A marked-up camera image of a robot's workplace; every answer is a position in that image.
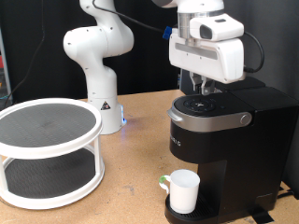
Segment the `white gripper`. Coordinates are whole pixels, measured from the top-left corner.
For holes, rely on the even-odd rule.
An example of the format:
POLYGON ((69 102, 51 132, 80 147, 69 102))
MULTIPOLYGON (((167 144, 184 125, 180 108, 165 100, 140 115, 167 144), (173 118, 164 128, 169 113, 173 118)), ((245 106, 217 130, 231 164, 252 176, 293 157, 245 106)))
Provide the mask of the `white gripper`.
POLYGON ((244 78, 244 48, 238 38, 199 41, 199 45, 194 46, 173 33, 169 41, 169 61, 190 71, 193 91, 203 95, 214 91, 214 80, 228 84, 244 78))

